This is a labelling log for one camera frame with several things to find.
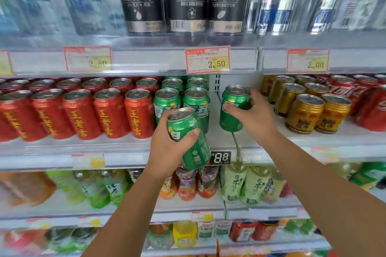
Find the person's left hand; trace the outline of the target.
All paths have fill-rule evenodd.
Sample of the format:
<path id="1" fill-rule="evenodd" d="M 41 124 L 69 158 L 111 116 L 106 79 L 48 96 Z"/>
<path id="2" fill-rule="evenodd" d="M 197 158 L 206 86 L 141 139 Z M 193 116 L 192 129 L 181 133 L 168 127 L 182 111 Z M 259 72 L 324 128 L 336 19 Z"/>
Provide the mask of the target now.
<path id="1" fill-rule="evenodd" d="M 183 155 L 189 149 L 178 149 L 177 142 L 172 140 L 167 130 L 167 117 L 174 110 L 166 110 L 153 133 L 151 148 L 145 172 L 161 182 L 166 180 L 179 166 Z"/>

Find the person's right hand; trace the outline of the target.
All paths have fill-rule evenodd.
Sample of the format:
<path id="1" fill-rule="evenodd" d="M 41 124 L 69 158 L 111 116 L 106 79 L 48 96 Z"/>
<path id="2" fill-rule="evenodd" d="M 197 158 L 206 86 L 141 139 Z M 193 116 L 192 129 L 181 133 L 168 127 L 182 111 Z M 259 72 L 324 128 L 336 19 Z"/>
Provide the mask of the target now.
<path id="1" fill-rule="evenodd" d="M 267 147 L 278 137 L 279 131 L 274 122 L 272 111 L 259 91 L 249 89 L 250 119 L 239 119 L 247 133 L 260 145 Z"/>

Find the person's left forearm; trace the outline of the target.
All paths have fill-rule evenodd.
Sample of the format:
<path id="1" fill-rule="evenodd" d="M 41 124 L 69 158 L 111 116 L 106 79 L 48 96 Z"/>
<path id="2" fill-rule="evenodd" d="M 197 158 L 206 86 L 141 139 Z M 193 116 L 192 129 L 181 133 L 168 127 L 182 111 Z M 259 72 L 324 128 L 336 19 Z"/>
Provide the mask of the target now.
<path id="1" fill-rule="evenodd" d="M 179 165 L 148 163 L 81 257 L 141 257 L 159 192 Z"/>

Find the person's right forearm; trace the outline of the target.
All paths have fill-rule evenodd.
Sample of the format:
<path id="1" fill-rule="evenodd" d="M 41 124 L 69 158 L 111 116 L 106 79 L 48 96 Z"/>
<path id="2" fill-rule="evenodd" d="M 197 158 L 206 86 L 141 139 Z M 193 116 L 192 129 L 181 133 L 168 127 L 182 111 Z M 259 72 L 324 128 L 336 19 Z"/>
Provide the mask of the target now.
<path id="1" fill-rule="evenodd" d="M 339 257 L 386 257 L 386 203 L 350 183 L 279 132 L 259 137 Z"/>

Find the black digital price tag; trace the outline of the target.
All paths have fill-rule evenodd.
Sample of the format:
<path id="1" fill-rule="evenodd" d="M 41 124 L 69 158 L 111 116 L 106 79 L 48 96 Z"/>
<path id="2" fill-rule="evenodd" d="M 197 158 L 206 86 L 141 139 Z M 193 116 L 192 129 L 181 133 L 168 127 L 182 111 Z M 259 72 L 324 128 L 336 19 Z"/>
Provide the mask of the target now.
<path id="1" fill-rule="evenodd" d="M 219 166 L 229 165 L 232 159 L 232 151 L 211 151 L 208 165 Z"/>

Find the red framed price tag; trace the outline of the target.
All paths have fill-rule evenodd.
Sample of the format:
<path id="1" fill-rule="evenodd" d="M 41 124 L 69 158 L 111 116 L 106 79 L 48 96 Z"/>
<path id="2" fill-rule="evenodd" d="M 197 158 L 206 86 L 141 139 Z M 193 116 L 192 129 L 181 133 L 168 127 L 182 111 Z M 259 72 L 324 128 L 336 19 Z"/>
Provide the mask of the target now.
<path id="1" fill-rule="evenodd" d="M 327 73 L 330 52 L 330 49 L 289 49 L 287 51 L 286 73 Z"/>
<path id="2" fill-rule="evenodd" d="M 185 50 L 186 73 L 212 74 L 231 70 L 230 46 L 188 48 Z"/>
<path id="3" fill-rule="evenodd" d="M 65 46 L 66 68 L 71 73 L 103 73 L 113 70 L 109 46 Z"/>

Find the green tea bottle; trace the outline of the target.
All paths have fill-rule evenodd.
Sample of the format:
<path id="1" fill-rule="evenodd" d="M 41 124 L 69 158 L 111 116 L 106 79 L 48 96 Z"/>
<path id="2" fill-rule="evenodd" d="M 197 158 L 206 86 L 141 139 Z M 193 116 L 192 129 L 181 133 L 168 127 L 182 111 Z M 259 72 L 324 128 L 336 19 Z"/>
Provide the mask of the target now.
<path id="1" fill-rule="evenodd" d="M 246 206 L 258 204 L 271 173 L 271 166 L 249 166 L 241 188 L 240 201 Z"/>
<path id="2" fill-rule="evenodd" d="M 284 179 L 282 173 L 277 167 L 274 167 L 271 177 L 263 190 L 261 201 L 269 204 L 275 203 L 278 200 L 285 184 L 286 180 Z"/>
<path id="3" fill-rule="evenodd" d="M 220 168 L 221 195 L 225 201 L 239 199 L 248 167 L 242 162 L 232 162 Z"/>

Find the small pale price tag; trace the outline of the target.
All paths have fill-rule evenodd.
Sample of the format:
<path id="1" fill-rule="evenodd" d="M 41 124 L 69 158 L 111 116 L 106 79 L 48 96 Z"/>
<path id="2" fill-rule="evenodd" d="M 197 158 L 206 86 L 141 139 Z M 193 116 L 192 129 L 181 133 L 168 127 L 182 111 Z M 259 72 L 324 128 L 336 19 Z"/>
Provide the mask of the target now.
<path id="1" fill-rule="evenodd" d="M 193 222 L 210 222 L 214 220 L 213 211 L 193 211 L 191 212 L 191 221 Z"/>

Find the light green drink bottle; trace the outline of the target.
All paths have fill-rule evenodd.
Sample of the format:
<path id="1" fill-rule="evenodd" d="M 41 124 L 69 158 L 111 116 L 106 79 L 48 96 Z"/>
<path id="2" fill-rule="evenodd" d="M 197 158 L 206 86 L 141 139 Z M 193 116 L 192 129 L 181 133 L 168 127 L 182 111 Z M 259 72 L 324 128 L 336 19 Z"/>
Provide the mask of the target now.
<path id="1" fill-rule="evenodd" d="M 122 169 L 101 170 L 100 175 L 103 185 L 107 188 L 110 200 L 119 206 L 129 189 L 128 181 Z"/>
<path id="2" fill-rule="evenodd" d="M 101 209 L 110 203 L 110 194 L 103 184 L 99 171 L 51 170 L 47 176 L 63 191 L 68 201 L 79 204 L 88 201 L 89 206 Z"/>

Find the white label drink bottle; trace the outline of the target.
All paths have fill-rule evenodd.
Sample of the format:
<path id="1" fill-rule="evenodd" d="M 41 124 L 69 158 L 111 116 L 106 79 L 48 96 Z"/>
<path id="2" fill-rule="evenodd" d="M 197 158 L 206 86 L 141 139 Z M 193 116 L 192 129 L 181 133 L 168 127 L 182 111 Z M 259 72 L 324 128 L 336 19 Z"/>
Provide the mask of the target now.
<path id="1" fill-rule="evenodd" d="M 216 220 L 215 235 L 217 238 L 227 238 L 232 227 L 232 220 Z"/>
<path id="2" fill-rule="evenodd" d="M 200 221 L 197 223 L 198 240 L 211 240 L 215 234 L 215 221 Z"/>

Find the red label drink bottle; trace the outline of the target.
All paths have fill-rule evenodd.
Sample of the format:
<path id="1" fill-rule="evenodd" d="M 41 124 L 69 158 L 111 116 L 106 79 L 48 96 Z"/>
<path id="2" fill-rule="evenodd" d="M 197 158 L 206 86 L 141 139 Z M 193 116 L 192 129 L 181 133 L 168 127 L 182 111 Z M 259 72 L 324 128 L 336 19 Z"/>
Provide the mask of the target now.
<path id="1" fill-rule="evenodd" d="M 274 235 L 279 224 L 278 220 L 258 221 L 252 239 L 255 241 L 268 241 Z"/>
<path id="2" fill-rule="evenodd" d="M 247 242 L 253 235 L 256 228 L 256 221 L 233 221 L 229 239 L 233 242 Z"/>

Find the rows of red tea cans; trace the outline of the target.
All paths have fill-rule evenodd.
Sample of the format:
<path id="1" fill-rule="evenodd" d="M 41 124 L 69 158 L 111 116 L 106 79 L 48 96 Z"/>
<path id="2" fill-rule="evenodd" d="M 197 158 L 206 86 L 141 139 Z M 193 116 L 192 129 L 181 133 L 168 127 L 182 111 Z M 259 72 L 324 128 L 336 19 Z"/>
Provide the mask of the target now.
<path id="1" fill-rule="evenodd" d="M 77 136 L 82 141 L 151 138 L 154 95 L 160 77 L 120 77 L 0 82 L 0 143 L 21 138 L 35 142 Z"/>

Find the group of red cola cans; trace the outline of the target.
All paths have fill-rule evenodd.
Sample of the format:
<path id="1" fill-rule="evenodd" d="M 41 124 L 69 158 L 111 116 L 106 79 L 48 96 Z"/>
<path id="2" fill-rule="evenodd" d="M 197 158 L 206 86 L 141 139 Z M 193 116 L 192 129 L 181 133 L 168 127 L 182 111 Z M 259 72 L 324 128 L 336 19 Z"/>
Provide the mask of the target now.
<path id="1" fill-rule="evenodd" d="M 335 134 L 346 118 L 362 128 L 386 132 L 386 74 L 335 74 L 326 79 L 325 107 L 315 130 Z"/>

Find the dark green label bottle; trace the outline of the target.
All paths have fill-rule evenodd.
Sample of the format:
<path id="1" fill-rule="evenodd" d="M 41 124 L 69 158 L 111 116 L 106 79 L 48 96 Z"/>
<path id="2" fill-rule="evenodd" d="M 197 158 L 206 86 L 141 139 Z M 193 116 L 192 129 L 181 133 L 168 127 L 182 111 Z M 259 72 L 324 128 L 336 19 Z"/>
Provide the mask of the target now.
<path id="1" fill-rule="evenodd" d="M 365 162 L 350 177 L 349 182 L 360 186 L 365 191 L 369 191 L 384 177 L 386 177 L 386 162 Z"/>

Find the yellow price tag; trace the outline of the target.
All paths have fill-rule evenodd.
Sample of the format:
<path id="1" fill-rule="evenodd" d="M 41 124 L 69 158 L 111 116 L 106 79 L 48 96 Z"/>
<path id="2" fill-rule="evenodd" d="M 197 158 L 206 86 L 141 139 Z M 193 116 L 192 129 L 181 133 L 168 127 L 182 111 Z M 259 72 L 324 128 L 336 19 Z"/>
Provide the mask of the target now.
<path id="1" fill-rule="evenodd" d="M 0 50 L 0 77 L 13 76 L 12 60 L 8 51 Z"/>

